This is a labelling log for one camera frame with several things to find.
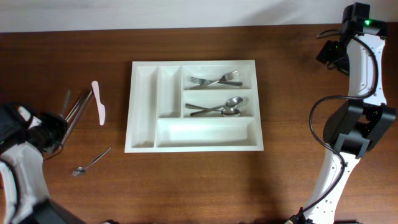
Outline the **pink plastic knife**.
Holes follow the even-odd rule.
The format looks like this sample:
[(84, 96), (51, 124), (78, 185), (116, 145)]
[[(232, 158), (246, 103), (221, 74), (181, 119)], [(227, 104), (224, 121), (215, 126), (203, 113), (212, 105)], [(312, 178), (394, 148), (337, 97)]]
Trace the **pink plastic knife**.
[(99, 124), (101, 126), (103, 126), (105, 119), (106, 119), (106, 108), (105, 108), (104, 104), (102, 104), (102, 102), (101, 102), (99, 83), (96, 80), (94, 80), (91, 82), (91, 87), (93, 90), (93, 94), (94, 94), (97, 109), (98, 109)]

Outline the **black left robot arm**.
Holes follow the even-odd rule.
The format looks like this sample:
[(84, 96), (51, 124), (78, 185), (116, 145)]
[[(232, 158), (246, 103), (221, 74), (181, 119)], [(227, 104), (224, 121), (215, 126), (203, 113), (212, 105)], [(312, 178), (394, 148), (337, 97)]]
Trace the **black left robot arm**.
[(1, 105), (1, 177), (5, 223), (82, 223), (50, 198), (43, 154), (62, 146), (67, 122), (57, 114), (35, 114), (26, 105)]

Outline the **metal spoon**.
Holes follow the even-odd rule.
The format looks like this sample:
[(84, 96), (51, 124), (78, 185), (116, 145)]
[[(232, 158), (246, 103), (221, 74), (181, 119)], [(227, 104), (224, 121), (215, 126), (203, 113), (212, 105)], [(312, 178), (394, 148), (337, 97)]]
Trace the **metal spoon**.
[(224, 117), (228, 117), (228, 116), (235, 117), (235, 116), (241, 115), (241, 111), (237, 108), (229, 108), (229, 107), (205, 108), (205, 107), (201, 107), (201, 106), (192, 105), (189, 103), (186, 103), (185, 107), (188, 109), (200, 110), (200, 111), (191, 113), (190, 116), (198, 116), (199, 114), (204, 114), (207, 112), (217, 112), (217, 113), (220, 113)]
[(201, 114), (209, 113), (209, 112), (217, 112), (222, 116), (239, 116), (241, 114), (238, 106), (244, 101), (244, 99), (240, 96), (235, 96), (228, 99), (225, 104), (219, 105), (212, 108), (205, 108), (202, 106), (196, 106), (189, 103), (185, 104), (185, 107), (188, 109), (199, 110), (197, 112), (193, 112), (190, 114), (191, 117), (199, 116)]

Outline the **small metal teaspoon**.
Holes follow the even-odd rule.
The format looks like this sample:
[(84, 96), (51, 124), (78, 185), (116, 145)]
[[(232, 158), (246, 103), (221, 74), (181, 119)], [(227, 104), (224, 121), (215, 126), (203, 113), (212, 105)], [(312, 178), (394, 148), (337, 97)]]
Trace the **small metal teaspoon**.
[(72, 176), (78, 177), (83, 174), (85, 174), (88, 170), (89, 167), (91, 167), (93, 164), (95, 164), (98, 160), (100, 160), (105, 154), (107, 154), (112, 147), (108, 147), (105, 151), (103, 151), (101, 154), (99, 154), (97, 157), (95, 157), (87, 166), (84, 167), (77, 167), (75, 170), (72, 172)]
[(65, 96), (65, 100), (63, 102), (62, 110), (61, 110), (61, 113), (60, 113), (60, 116), (62, 118), (65, 117), (65, 112), (67, 110), (67, 106), (68, 106), (69, 100), (70, 100), (70, 90), (67, 90), (67, 93), (66, 93), (66, 96)]

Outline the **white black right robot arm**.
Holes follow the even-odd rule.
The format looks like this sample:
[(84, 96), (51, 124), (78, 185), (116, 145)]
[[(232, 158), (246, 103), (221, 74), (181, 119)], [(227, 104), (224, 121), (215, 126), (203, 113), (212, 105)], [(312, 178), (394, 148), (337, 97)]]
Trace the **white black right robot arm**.
[(325, 147), (323, 166), (309, 201), (288, 223), (334, 223), (336, 207), (353, 169), (371, 151), (396, 119), (387, 106), (382, 87), (382, 53), (387, 38), (384, 21), (371, 19), (370, 6), (356, 2), (345, 7), (341, 27), (325, 30), (318, 38), (328, 40), (317, 60), (328, 69), (349, 76), (348, 95), (326, 96), (344, 100), (326, 121), (323, 136), (315, 139)]

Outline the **metal fork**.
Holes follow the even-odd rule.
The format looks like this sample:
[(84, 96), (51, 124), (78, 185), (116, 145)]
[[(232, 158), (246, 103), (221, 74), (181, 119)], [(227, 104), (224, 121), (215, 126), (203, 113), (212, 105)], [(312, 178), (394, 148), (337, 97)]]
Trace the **metal fork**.
[(224, 74), (220, 79), (206, 83), (205, 86), (211, 86), (217, 83), (221, 83), (221, 84), (227, 84), (227, 85), (232, 85), (232, 86), (241, 86), (242, 83), (241, 82), (232, 82), (233, 79), (238, 78), (239, 77), (239, 72), (233, 71), (233, 72), (229, 72)]
[(203, 78), (196, 78), (196, 77), (190, 77), (189, 81), (192, 83), (196, 83), (198, 85), (206, 85), (206, 86), (211, 86), (215, 84), (225, 84), (225, 85), (231, 85), (231, 86), (242, 86), (242, 82), (232, 82), (232, 81), (219, 81), (219, 80), (207, 80)]

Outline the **metal tongs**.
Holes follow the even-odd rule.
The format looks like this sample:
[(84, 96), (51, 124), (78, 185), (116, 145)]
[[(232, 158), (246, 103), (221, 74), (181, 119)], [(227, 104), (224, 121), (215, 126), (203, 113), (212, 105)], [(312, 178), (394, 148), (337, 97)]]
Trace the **metal tongs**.
[(93, 95), (92, 90), (85, 90), (80, 99), (75, 103), (74, 107), (71, 109), (67, 117), (65, 118), (65, 121), (67, 122), (67, 131), (61, 141), (61, 146), (63, 147), (65, 145), (65, 142), (67, 141), (69, 135), (71, 135), (73, 129), (75, 128), (78, 120), (80, 119), (80, 116), (83, 114), (87, 104), (90, 102), (91, 97)]

